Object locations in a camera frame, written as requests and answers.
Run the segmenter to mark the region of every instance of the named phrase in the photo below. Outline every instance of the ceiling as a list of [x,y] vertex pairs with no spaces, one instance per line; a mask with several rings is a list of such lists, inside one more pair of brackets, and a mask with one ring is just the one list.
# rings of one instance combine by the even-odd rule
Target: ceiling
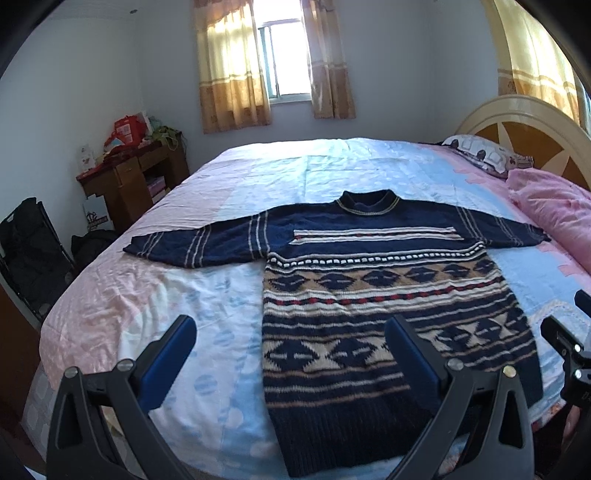
[[49,18],[108,18],[128,20],[140,0],[64,0]]

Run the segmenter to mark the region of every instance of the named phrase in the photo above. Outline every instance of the box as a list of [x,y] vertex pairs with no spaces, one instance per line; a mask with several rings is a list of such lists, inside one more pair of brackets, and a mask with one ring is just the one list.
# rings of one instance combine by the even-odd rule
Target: box
[[88,231],[115,230],[104,197],[91,195],[84,202],[84,214],[88,223]]
[[164,177],[158,177],[148,183],[148,190],[150,191],[150,196],[152,197],[163,191],[165,188],[166,181],[164,180]]

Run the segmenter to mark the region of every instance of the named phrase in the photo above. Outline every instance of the navy blue knit sweater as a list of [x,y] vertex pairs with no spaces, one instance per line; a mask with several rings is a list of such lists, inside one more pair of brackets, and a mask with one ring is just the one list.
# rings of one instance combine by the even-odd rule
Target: navy blue knit sweater
[[444,357],[515,365],[528,404],[539,400],[534,337],[486,247],[544,240],[531,225],[384,190],[134,237],[125,251],[186,268],[266,260],[265,401],[296,477],[404,454],[424,427],[384,340],[395,312]]

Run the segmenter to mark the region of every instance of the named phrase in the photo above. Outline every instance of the red bag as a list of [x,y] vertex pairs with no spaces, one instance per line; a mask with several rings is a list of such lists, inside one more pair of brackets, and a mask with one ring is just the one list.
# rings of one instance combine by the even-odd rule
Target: red bag
[[121,120],[115,122],[115,133],[125,145],[137,147],[142,140],[147,130],[144,122],[140,121],[137,116],[126,116]]

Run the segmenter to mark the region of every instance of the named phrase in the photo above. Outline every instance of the beige curtain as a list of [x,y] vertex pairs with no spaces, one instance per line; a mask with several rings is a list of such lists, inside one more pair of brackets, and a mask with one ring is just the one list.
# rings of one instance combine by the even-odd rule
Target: beige curtain
[[589,105],[577,74],[548,31],[515,0],[482,0],[499,59],[499,95],[554,105],[589,132]]
[[315,118],[355,118],[333,0],[301,0]]
[[194,0],[205,133],[269,125],[252,0]]

